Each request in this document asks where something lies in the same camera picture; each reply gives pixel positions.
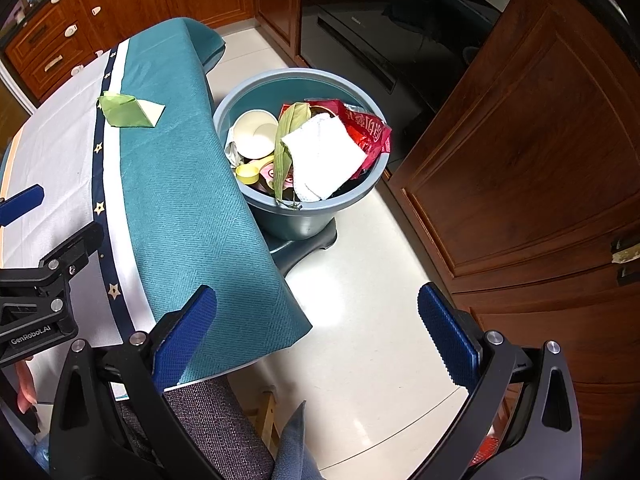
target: green folded paper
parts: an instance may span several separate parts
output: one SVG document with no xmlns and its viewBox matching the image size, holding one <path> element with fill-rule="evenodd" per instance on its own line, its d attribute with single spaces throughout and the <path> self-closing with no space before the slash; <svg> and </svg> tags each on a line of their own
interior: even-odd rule
<svg viewBox="0 0 640 480">
<path fill-rule="evenodd" d="M 158 119 L 164 111 L 164 105 L 108 90 L 98 97 L 98 102 L 98 108 L 102 109 L 104 118 L 110 126 L 119 128 L 129 126 L 153 128 L 158 124 Z"/>
</svg>

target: yellow measuring spoon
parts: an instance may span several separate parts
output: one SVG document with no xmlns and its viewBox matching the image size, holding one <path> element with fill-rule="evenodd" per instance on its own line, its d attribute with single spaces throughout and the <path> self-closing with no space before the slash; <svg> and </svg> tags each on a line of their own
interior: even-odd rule
<svg viewBox="0 0 640 480">
<path fill-rule="evenodd" d="M 236 168 L 236 177 L 243 184 L 255 184 L 260 178 L 260 170 L 273 162 L 273 155 L 268 155 L 260 160 L 252 160 L 248 164 L 242 164 Z"/>
</svg>

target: trash can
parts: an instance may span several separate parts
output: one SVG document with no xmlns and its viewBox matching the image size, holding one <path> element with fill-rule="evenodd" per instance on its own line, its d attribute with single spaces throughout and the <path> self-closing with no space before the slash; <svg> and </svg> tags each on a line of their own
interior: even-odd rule
<svg viewBox="0 0 640 480">
<path fill-rule="evenodd" d="M 284 103 L 304 99 L 340 99 L 360 106 L 384 120 L 373 99 L 353 83 L 337 75 L 311 68 L 284 68 L 264 72 L 235 87 L 213 115 L 214 126 L 224 146 L 226 134 L 245 111 L 260 108 L 278 117 Z M 282 240 L 304 240 L 318 234 L 335 213 L 365 196 L 382 176 L 389 154 L 381 153 L 364 180 L 350 191 L 319 202 L 303 202 L 300 209 L 287 207 L 238 181 L 255 219 L 265 231 Z"/>
</svg>

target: blue gripper pad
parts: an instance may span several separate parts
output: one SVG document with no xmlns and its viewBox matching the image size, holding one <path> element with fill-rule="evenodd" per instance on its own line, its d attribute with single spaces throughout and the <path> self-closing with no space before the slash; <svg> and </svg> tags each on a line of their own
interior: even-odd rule
<svg viewBox="0 0 640 480">
<path fill-rule="evenodd" d="M 480 357 L 456 321 L 454 308 L 434 283 L 429 282 L 420 289 L 418 313 L 440 352 L 451 380 L 471 393 L 478 384 Z"/>
<path fill-rule="evenodd" d="M 152 379 L 160 393 L 175 386 L 216 317 L 218 300 L 208 286 L 201 286 L 191 306 L 156 350 Z"/>
<path fill-rule="evenodd" d="M 42 200 L 44 200 L 44 189 L 36 184 L 0 202 L 0 226 L 9 225 L 42 204 Z"/>
</svg>

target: tile floor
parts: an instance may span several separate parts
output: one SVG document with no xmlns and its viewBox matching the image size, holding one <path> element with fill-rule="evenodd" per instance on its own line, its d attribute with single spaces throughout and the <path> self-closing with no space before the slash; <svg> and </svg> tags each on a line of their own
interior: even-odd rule
<svg viewBox="0 0 640 480">
<path fill-rule="evenodd" d="M 258 30 L 225 41 L 207 75 L 216 102 L 242 80 L 287 66 Z M 247 408 L 274 385 L 280 427 L 306 399 L 306 442 L 327 480 L 406 479 L 466 399 L 417 314 L 418 289 L 430 277 L 392 200 L 380 183 L 338 213 L 335 245 L 287 276 L 314 328 L 230 378 Z"/>
</svg>

